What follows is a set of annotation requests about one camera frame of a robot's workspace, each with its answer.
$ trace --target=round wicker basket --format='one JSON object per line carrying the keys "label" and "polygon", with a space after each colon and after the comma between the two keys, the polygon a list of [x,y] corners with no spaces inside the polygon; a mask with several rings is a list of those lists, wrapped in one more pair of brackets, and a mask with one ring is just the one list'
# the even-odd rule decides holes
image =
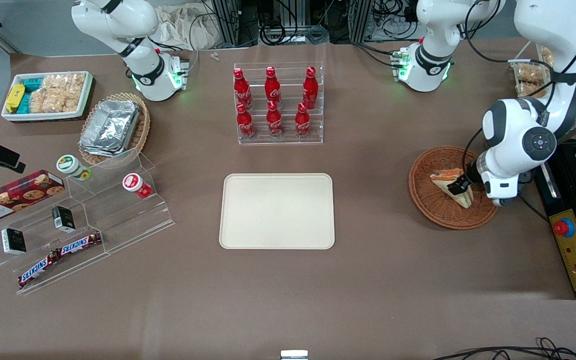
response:
{"label": "round wicker basket", "polygon": [[[146,104],[144,103],[139,96],[134,95],[132,93],[116,93],[114,95],[110,95],[106,97],[104,100],[119,100],[119,101],[126,101],[130,100],[135,104],[139,105],[139,118],[137,119],[138,123],[137,126],[134,128],[134,132],[132,133],[132,139],[130,141],[130,146],[128,149],[137,148],[141,151],[146,145],[146,139],[148,138],[148,132],[151,129],[151,115],[148,113],[148,109],[146,108]],[[86,117],[86,121],[84,122],[83,128],[81,133],[83,134],[86,131],[86,127],[90,123],[90,118],[92,118],[92,114],[94,114],[95,110],[101,104],[101,101],[98,102],[92,110],[90,110],[88,116]],[[79,147],[79,153],[81,153],[81,157],[86,160],[88,164],[93,166],[94,164],[99,164],[104,160],[110,158],[108,156],[102,155],[93,155],[92,153],[87,153],[84,151],[83,148]]]}
{"label": "round wicker basket", "polygon": [[[478,228],[489,222],[497,212],[497,207],[477,187],[472,188],[472,205],[464,209],[430,180],[434,171],[462,167],[463,155],[462,147],[431,148],[416,158],[408,173],[408,189],[416,207],[434,223],[454,230]],[[466,164],[476,158],[475,153],[468,151]]]}

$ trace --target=tabletop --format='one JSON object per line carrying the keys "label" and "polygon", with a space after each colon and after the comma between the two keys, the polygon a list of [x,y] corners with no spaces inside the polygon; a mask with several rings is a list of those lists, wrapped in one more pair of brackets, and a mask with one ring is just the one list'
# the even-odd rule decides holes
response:
{"label": "tabletop", "polygon": [[[475,41],[497,59],[525,43]],[[216,51],[219,61],[201,53],[186,91],[146,101],[143,152],[176,224],[28,296],[2,286],[12,274],[0,271],[0,359],[250,360],[282,349],[308,349],[313,360],[429,359],[535,337],[576,351],[576,301],[546,223],[516,202],[481,228],[448,230],[417,210],[407,187],[418,155],[466,145],[495,100],[516,96],[507,64],[461,43],[441,87],[418,93],[351,45]],[[324,143],[238,145],[233,63],[305,60],[325,67]],[[12,55],[11,66],[12,75],[89,71],[93,104],[137,93],[116,55]],[[27,169],[51,171],[78,153],[81,128],[0,118],[0,144]],[[233,173],[329,174],[334,246],[221,248],[222,189]],[[0,168],[0,184],[18,177]],[[528,200],[539,202],[534,187]]]}

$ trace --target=cookie box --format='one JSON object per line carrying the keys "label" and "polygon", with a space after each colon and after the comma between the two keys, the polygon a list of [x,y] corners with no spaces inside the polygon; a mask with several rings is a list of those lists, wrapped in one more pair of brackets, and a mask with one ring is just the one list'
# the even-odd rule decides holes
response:
{"label": "cookie box", "polygon": [[[90,89],[93,84],[93,76],[88,71],[73,71],[73,73],[83,73],[86,75],[79,102],[75,111],[68,112],[39,112],[30,114],[16,114],[10,113],[4,105],[1,109],[1,117],[10,121],[10,123],[46,123],[50,121],[66,121],[66,120],[80,120],[79,118],[84,114],[86,105],[89,101]],[[15,75],[10,84],[10,89],[6,96],[12,91],[12,88],[17,84],[23,84],[26,79],[45,78],[48,75],[66,75],[68,71],[62,72],[37,72],[37,73],[21,73]]]}
{"label": "cookie box", "polygon": [[64,181],[39,170],[0,187],[0,219],[64,191]]}

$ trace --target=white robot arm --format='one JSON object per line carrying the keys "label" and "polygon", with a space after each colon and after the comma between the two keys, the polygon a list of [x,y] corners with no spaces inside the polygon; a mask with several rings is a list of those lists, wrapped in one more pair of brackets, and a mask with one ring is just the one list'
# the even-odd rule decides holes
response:
{"label": "white robot arm", "polygon": [[148,100],[166,100],[183,88],[179,57],[158,53],[148,39],[157,32],[159,21],[145,0],[78,0],[71,15],[81,32],[123,58]]}
{"label": "white robot arm", "polygon": [[[397,79],[419,92],[437,89],[446,79],[450,60],[461,40],[457,25],[466,20],[473,0],[419,0],[416,16],[425,25],[426,35],[394,54],[398,58]],[[494,16],[503,9],[506,0],[482,1],[468,17],[473,23]]]}
{"label": "white robot arm", "polygon": [[514,24],[554,57],[546,96],[496,101],[484,114],[490,148],[466,167],[496,205],[517,196],[519,175],[546,162],[576,117],[576,0],[518,0]]}

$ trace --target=clear acrylic display stand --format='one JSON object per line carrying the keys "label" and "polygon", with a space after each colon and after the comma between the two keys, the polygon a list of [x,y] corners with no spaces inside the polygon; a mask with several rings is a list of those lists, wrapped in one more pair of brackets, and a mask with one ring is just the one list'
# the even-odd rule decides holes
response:
{"label": "clear acrylic display stand", "polygon": [[[264,84],[266,82],[266,68],[274,67],[277,80],[281,84],[281,123],[283,136],[278,139],[270,136],[266,113],[268,112],[268,100]],[[297,138],[295,128],[295,115],[297,105],[304,100],[304,80],[306,80],[306,68],[313,66],[317,71],[315,79],[318,82],[317,103],[315,108],[308,110],[310,115],[310,135],[305,139]],[[244,77],[250,84],[253,108],[250,110],[256,136],[246,140],[237,126],[239,145],[271,145],[271,144],[322,144],[324,142],[324,68],[320,61],[291,62],[291,63],[236,63],[235,68],[241,68]],[[235,119],[237,117],[237,96],[234,95]]]}
{"label": "clear acrylic display stand", "polygon": [[[64,278],[134,244],[160,230],[174,225],[168,206],[157,193],[151,176],[155,166],[136,149],[91,166],[91,177],[78,181],[66,178],[67,197],[53,196],[9,217],[0,219],[0,269],[12,271],[9,286],[19,289],[18,276],[32,268],[50,251],[62,248],[94,232],[100,232],[102,243],[93,244],[58,260],[26,284],[18,294],[29,294]],[[122,186],[124,176],[139,174],[152,187],[152,194],[139,198]],[[76,230],[67,234],[55,228],[52,209],[71,210]],[[26,253],[4,253],[3,229],[23,232]]]}

